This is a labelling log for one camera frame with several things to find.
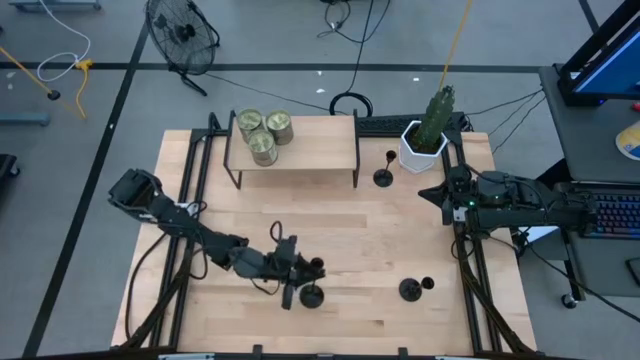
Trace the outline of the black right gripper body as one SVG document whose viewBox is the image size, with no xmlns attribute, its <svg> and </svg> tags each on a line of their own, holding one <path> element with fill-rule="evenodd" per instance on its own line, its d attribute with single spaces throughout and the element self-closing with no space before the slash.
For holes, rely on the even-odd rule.
<svg viewBox="0 0 640 360">
<path fill-rule="evenodd" d="M 442 222 L 451 225 L 454 211 L 461 207 L 470 208 L 478 202 L 477 180 L 466 165 L 451 167 L 444 181 L 444 202 L 441 207 Z"/>
</svg>

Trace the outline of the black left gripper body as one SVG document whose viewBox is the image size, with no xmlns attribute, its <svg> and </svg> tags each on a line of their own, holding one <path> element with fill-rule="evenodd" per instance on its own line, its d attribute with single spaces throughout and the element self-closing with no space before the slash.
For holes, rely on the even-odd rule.
<svg viewBox="0 0 640 360">
<path fill-rule="evenodd" d="M 234 271 L 241 278 L 274 280 L 284 286 L 281 307 L 290 310 L 299 280 L 295 253 L 297 237 L 292 235 L 278 242 L 273 252 L 263 254 L 251 247 L 234 249 Z"/>
</svg>

